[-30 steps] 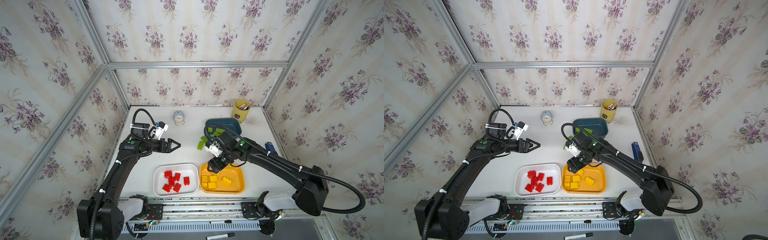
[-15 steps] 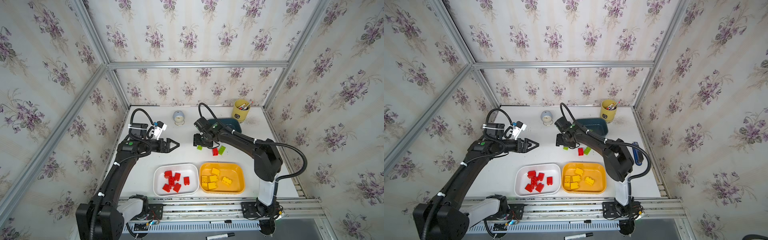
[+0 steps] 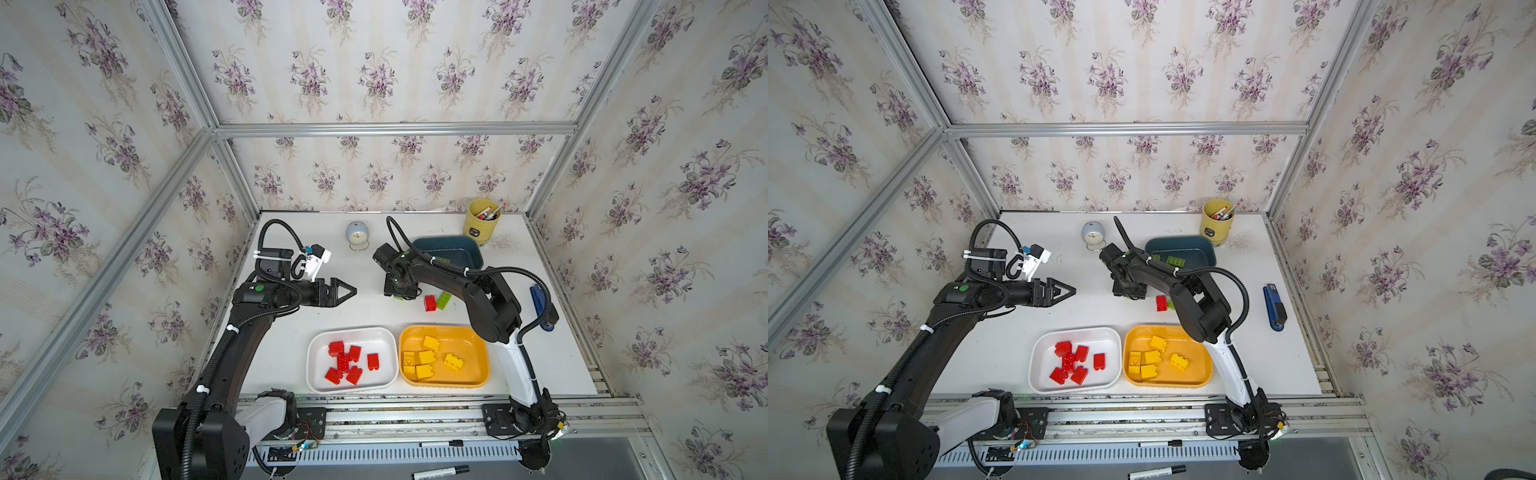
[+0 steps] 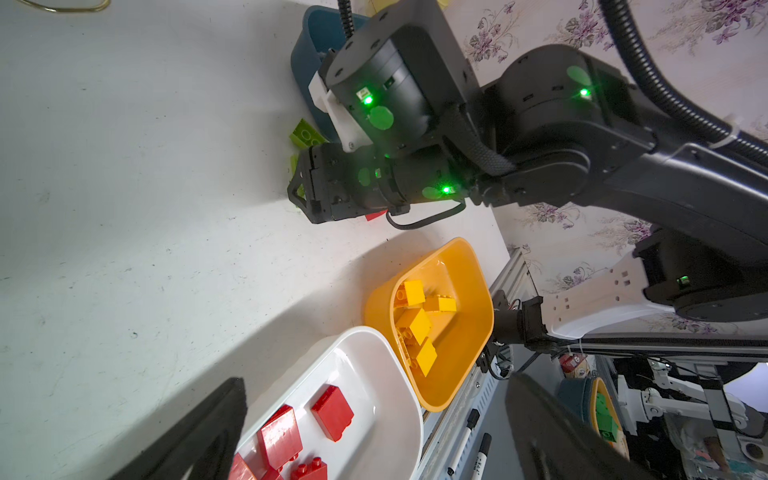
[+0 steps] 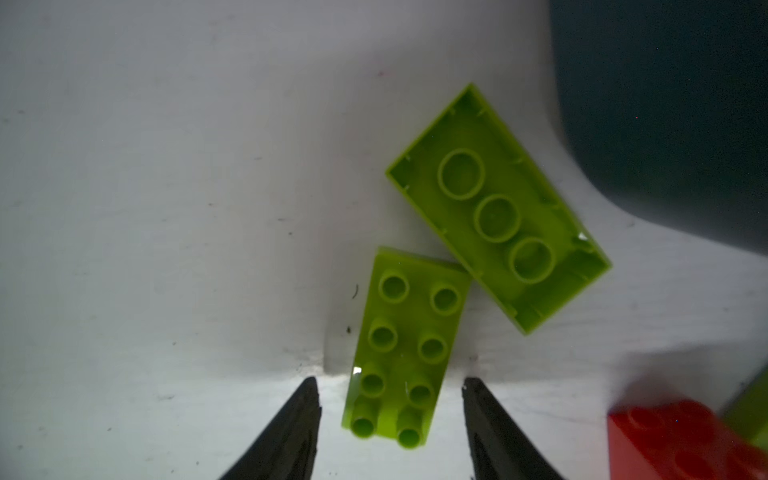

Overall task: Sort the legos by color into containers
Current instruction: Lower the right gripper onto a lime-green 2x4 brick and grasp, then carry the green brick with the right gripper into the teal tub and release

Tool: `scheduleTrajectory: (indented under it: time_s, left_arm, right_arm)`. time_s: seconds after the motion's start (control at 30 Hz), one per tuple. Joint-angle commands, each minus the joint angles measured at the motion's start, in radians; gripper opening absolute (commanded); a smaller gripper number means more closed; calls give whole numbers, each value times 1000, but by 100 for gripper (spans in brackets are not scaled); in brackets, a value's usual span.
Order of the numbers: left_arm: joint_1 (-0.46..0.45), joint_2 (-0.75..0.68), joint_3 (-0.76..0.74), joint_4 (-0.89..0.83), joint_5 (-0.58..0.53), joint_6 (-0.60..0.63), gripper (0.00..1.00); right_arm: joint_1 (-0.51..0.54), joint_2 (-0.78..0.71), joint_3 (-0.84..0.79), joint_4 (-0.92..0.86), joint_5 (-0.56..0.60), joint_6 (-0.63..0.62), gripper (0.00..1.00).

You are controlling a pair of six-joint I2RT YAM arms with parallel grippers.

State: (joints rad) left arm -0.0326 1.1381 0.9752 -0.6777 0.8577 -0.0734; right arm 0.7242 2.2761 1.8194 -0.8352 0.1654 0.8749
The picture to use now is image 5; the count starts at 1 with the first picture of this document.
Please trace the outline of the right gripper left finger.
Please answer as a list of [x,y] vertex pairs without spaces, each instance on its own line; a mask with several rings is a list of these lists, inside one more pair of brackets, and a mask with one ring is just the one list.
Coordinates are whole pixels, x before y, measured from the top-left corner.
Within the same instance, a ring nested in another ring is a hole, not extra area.
[[221,479],[310,479],[321,416],[317,380],[310,376]]

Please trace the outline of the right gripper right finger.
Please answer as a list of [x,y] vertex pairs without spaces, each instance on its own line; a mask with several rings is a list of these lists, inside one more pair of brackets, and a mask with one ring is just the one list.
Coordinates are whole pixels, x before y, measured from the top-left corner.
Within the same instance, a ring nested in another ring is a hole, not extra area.
[[475,479],[563,480],[480,378],[464,380],[462,398]]

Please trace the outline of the red lego brick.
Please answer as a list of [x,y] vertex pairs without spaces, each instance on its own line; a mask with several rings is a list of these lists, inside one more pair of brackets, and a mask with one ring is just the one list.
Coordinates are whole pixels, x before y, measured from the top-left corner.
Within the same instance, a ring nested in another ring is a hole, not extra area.
[[767,477],[767,454],[693,400],[617,410],[607,426],[612,479]]

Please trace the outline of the green lego brick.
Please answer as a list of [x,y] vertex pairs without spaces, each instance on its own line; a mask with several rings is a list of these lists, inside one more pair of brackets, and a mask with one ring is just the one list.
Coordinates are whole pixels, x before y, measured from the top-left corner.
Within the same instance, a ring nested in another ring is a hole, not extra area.
[[474,84],[386,175],[524,335],[612,266]]
[[767,451],[767,368],[730,405],[724,423],[747,443]]
[[471,281],[456,263],[377,250],[342,419],[355,437],[426,443]]

